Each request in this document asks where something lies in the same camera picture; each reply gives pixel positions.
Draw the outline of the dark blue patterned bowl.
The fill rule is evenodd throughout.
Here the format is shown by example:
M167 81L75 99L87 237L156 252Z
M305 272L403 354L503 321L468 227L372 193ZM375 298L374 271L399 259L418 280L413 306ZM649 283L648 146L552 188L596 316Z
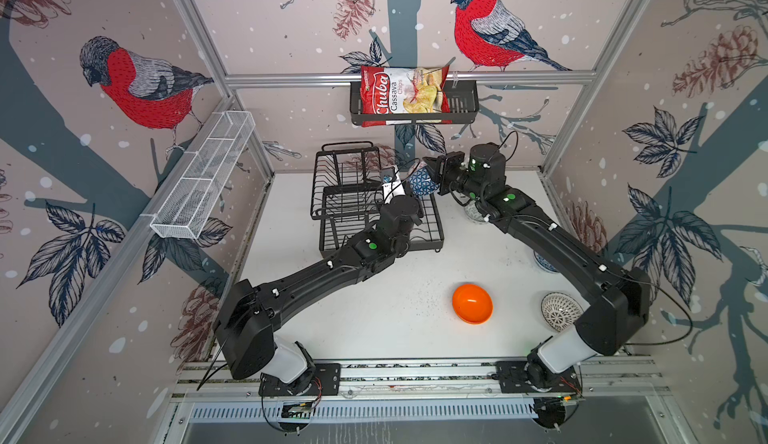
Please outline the dark blue patterned bowl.
M414 196L428 196L439 190L439 184L432 179L426 166L419 166L411 171L407 183Z

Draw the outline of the black wire dish rack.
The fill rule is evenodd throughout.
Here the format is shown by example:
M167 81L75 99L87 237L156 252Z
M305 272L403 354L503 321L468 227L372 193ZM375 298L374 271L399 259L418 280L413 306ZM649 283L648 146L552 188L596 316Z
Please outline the black wire dish rack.
M419 203L410 234L413 251L440 252L444 232L435 198L421 194L410 179L400 183L397 166L370 141L324 144L316 153L310 217L320 223L319 250L327 257L380 217L381 206L397 195Z

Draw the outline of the orange plastic bowl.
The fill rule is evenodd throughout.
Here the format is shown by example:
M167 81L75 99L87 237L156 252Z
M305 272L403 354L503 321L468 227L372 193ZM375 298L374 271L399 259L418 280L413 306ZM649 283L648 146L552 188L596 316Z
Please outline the orange plastic bowl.
M480 325L487 322L494 310L488 292L475 284L462 284L456 288L451 300L455 314L463 322Z

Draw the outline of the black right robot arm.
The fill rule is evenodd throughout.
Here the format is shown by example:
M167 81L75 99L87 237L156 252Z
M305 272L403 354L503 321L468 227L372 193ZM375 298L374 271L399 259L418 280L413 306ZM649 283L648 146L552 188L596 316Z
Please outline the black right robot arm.
M488 222L521 241L552 265L587 301L587 309L527 356L528 382L552 388L575 364L595 355L612 356L649 318L648 275L625 270L586 247L551 219L528 194L506 182L506 158L495 143L470 153L451 152L426 159L441 195L468 198Z

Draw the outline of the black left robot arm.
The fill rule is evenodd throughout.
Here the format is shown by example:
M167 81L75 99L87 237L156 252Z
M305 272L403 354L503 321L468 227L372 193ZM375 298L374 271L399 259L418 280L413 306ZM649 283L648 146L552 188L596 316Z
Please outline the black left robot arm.
M315 380L314 360L301 343L275 333L309 306L368 280L406 255L411 231L420 223L419 200L398 195L382 206L376 222L329 257L256 287L246 279L233 284L212 325L232 378L266 374L293 394L305 391Z

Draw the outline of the green patterned bowl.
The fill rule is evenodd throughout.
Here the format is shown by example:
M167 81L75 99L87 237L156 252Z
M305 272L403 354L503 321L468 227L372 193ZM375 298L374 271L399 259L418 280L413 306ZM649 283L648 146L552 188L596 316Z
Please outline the green patterned bowl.
M464 207L464 212L469 220L476 224L487 224L488 220L486 217L479 211L477 208L477 204L475 201L471 201Z

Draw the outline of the red cassava chips bag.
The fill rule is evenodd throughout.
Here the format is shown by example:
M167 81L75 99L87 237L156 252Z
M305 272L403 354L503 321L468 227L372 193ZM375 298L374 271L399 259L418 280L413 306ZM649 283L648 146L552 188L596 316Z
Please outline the red cassava chips bag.
M361 68L364 114L431 114L449 112L444 86L449 67Z

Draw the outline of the blue white floral bowl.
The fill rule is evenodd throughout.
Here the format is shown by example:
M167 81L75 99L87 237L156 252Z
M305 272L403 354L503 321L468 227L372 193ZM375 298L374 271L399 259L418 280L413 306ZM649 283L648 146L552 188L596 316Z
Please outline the blue white floral bowl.
M559 273L559 271L552 264L550 264L541 254L534 251L533 256L534 256L535 262L542 270L548 273L553 273L553 274Z

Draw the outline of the white lattice patterned bowl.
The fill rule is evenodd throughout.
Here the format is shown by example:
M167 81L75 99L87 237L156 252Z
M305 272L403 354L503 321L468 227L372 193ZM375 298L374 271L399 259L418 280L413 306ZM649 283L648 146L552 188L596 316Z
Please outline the white lattice patterned bowl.
M555 332L562 332L573 325L583 314L582 306L570 295L550 292L540 302L544 321Z

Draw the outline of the black wall basket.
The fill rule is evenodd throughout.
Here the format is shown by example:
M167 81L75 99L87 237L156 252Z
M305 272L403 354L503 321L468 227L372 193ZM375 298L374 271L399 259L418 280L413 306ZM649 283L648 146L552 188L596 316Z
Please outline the black wall basket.
M472 124L479 112L477 83L470 80L450 82L444 88L444 104L449 112L432 114L394 114L386 119L380 115L364 114L360 82L353 82L350 88L350 118L355 126L370 127L372 122L386 125L406 124Z

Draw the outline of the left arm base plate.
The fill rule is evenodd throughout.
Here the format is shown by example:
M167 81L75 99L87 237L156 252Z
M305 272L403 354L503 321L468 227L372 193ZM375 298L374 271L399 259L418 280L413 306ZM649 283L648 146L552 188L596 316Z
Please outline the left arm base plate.
M262 374L258 395L260 397L336 396L339 392L340 378L339 363L313 364L290 383L285 383L269 374Z

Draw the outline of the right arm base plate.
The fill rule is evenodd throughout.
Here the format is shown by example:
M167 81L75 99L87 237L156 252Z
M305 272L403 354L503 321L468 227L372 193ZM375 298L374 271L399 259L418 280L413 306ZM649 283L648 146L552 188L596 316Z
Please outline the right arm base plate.
M574 367L562 373L553 373L542 364L532 364L523 359L501 360L494 366L493 377L498 381L503 394L582 392Z

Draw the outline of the white mesh wall shelf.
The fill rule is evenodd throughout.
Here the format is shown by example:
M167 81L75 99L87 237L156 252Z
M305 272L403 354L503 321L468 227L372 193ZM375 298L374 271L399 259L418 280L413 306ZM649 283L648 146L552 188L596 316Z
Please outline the white mesh wall shelf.
M254 128L254 119L247 111L219 114L150 223L155 234L161 238L200 237Z

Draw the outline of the aluminium front rail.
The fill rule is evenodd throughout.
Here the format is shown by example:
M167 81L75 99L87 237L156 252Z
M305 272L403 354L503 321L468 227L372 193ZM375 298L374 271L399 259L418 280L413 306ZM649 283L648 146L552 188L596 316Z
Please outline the aluminium front rail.
M669 396L654 360L643 356L592 358L560 378L546 393L511 382L500 357L339 359L322 400Z

